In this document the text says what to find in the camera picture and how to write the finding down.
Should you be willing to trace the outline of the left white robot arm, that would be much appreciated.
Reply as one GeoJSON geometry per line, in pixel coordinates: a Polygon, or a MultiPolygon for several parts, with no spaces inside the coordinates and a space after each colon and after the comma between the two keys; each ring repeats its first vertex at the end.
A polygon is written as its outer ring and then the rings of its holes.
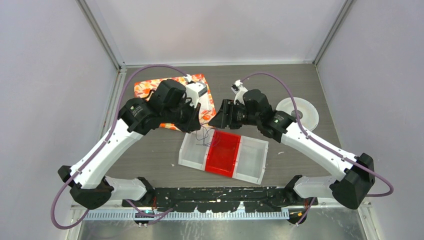
{"type": "Polygon", "coordinates": [[[59,168],[58,174],[70,186],[73,200],[88,210],[116,200],[148,207],[156,193],[144,177],[119,179],[106,173],[130,146],[161,124],[175,125],[184,133],[199,130],[201,105],[207,102],[204,83],[183,85],[173,79],[161,81],[145,98],[128,100],[118,111],[116,122],[83,159],[59,168]]]}

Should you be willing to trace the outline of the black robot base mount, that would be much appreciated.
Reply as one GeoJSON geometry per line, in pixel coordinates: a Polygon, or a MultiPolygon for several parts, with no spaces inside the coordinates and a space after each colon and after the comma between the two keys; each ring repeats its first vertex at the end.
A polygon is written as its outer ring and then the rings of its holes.
{"type": "Polygon", "coordinates": [[[256,187],[157,187],[141,200],[132,200],[138,208],[147,207],[164,212],[206,213],[235,212],[244,207],[247,213],[273,213],[282,208],[306,208],[312,198],[300,198],[286,188],[277,186],[256,187]]]}

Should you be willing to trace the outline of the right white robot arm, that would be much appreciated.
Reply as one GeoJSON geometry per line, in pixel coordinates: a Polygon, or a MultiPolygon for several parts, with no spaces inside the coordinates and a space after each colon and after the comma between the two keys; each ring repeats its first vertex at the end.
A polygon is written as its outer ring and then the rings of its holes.
{"type": "Polygon", "coordinates": [[[369,155],[356,156],[306,130],[290,114],[273,109],[258,89],[238,93],[234,100],[224,99],[208,124],[232,130],[255,126],[263,136],[299,151],[329,172],[321,177],[294,176],[285,187],[285,198],[291,205],[313,197],[333,198],[356,210],[375,183],[370,173],[374,161],[369,155]]]}

